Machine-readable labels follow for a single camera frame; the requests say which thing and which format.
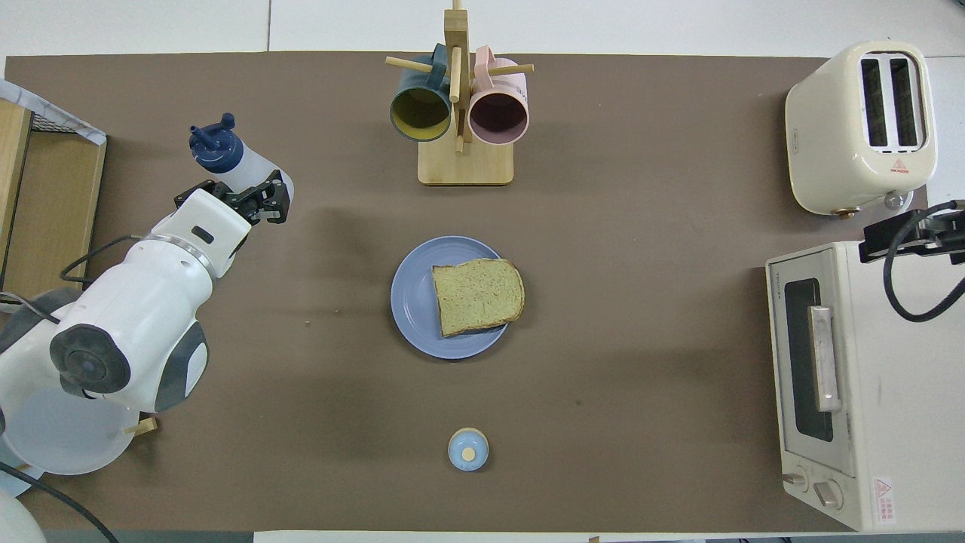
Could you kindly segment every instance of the oven handle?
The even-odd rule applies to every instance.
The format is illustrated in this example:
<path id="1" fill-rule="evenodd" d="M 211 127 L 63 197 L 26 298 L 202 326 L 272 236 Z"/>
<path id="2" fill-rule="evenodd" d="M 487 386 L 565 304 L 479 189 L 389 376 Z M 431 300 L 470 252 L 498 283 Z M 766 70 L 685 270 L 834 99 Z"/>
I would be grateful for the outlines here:
<path id="1" fill-rule="evenodd" d="M 831 308 L 822 305 L 808 307 L 811 333 L 811 362 L 814 371 L 814 392 L 817 410 L 831 413 L 841 410 L 838 396 L 838 375 L 835 371 L 835 342 L 831 332 Z"/>

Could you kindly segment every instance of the brown tabletop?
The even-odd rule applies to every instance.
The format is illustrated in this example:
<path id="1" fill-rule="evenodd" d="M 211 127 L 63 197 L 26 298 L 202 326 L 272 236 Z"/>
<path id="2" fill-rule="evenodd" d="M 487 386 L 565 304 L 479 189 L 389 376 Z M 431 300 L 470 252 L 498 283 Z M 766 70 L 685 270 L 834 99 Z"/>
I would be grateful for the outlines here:
<path id="1" fill-rule="evenodd" d="M 187 129 L 223 111 L 296 183 L 289 221 L 255 228 L 199 312 L 192 397 L 103 470 L 44 480 L 117 529 L 843 529 L 782 488 L 762 269 L 880 218 L 791 195 L 784 96 L 822 61 L 513 55 L 537 67 L 516 178 L 467 188 L 417 181 L 384 56 L 8 61 L 110 136 L 95 245 L 206 178 Z M 522 318 L 457 363 L 389 308 L 402 258 L 449 234 L 526 285 Z M 447 459 L 463 426 L 489 438 L 480 472 Z M 23 500 L 44 527 L 84 526 Z"/>

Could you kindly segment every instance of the pink mug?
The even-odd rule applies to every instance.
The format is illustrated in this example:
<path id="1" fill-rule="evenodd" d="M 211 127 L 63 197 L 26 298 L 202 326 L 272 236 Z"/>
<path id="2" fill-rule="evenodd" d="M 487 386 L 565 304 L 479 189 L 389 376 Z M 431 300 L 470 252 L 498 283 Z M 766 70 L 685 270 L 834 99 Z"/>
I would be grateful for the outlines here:
<path id="1" fill-rule="evenodd" d="M 489 75 L 492 68 L 516 66 L 510 59 L 495 58 L 492 49 L 476 49 L 476 78 L 469 99 L 469 129 L 477 138 L 506 145 L 523 137 L 530 126 L 526 75 Z"/>

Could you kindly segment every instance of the wooden mug rack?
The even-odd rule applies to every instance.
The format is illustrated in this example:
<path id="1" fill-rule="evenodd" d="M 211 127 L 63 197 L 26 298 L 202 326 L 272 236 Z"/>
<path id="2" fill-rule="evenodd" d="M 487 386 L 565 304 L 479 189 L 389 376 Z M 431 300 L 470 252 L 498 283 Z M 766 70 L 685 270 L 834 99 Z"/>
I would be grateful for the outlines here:
<path id="1" fill-rule="evenodd" d="M 445 11 L 444 33 L 450 78 L 449 100 L 453 105 L 452 127 L 439 139 L 419 143 L 419 182 L 428 186 L 501 186 L 512 181 L 512 144 L 492 145 L 475 140 L 469 129 L 469 93 L 472 79 L 469 49 L 469 14 L 461 0 Z M 431 71 L 427 64 L 385 57 L 385 64 L 416 71 Z M 532 73 L 524 64 L 493 68 L 490 75 Z"/>

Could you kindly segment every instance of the toaster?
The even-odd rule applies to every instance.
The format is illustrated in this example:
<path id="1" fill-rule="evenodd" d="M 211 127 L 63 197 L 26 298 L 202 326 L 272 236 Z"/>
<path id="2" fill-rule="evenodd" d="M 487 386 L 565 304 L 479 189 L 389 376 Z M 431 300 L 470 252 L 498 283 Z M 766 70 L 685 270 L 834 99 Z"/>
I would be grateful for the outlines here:
<path id="1" fill-rule="evenodd" d="M 911 44 L 852 45 L 791 88 L 785 119 L 791 189 L 811 213 L 899 209 L 935 171 L 928 73 Z"/>

